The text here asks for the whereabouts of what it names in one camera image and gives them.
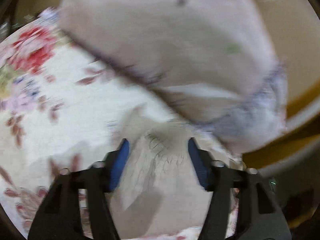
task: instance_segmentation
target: green spot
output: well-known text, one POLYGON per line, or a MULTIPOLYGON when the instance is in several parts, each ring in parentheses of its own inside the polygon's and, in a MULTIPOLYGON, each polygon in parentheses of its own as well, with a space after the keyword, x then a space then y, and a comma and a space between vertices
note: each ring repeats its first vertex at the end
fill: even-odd
POLYGON ((238 54, 241 52, 240 46, 236 43, 232 43, 227 46, 226 51, 228 54, 238 54))

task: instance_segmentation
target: blue gripper pad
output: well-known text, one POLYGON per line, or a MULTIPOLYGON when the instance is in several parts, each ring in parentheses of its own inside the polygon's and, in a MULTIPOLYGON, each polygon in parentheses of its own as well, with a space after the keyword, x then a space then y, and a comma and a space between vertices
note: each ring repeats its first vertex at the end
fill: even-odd
POLYGON ((188 141, 188 151, 200 185, 208 190, 212 158, 207 151, 198 148, 194 138, 188 141))
POLYGON ((121 174, 129 156, 129 142, 124 139, 119 150, 117 150, 116 159, 110 169, 109 191, 112 192, 119 184, 121 174))

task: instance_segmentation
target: floral fabric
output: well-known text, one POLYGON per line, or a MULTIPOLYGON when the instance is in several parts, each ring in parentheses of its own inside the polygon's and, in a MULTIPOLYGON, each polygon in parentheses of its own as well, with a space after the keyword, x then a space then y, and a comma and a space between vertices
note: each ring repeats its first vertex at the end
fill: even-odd
MULTIPOLYGON (((137 109, 152 123, 179 119, 153 94, 78 47, 54 22, 38 19, 0 44, 0 203, 23 236, 60 169, 86 169, 123 136, 135 142, 146 120, 131 126, 123 120, 133 119, 129 113, 137 109)), ((228 163, 228 152, 210 142, 208 150, 228 163)), ((85 194, 79 197, 90 237, 85 194)), ((236 214, 235 206, 229 235, 236 214)), ((148 239, 193 240, 201 223, 192 226, 198 227, 148 239)))

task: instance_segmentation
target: metal bolt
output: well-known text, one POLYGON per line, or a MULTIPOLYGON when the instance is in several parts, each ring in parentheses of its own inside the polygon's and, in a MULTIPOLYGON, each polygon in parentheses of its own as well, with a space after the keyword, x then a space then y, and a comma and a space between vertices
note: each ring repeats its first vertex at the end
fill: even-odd
POLYGON ((60 170, 60 175, 68 175, 70 173, 68 168, 64 168, 60 170))
POLYGON ((104 162, 95 162, 94 164, 92 164, 92 166, 97 169, 102 168, 104 167, 104 162))
POLYGON ((258 174, 258 170, 255 168, 248 168, 247 173, 252 174, 252 175, 256 175, 256 174, 258 174))
POLYGON ((212 164, 212 166, 217 167, 217 168, 222 168, 225 165, 225 163, 222 161, 213 161, 211 164, 212 164))

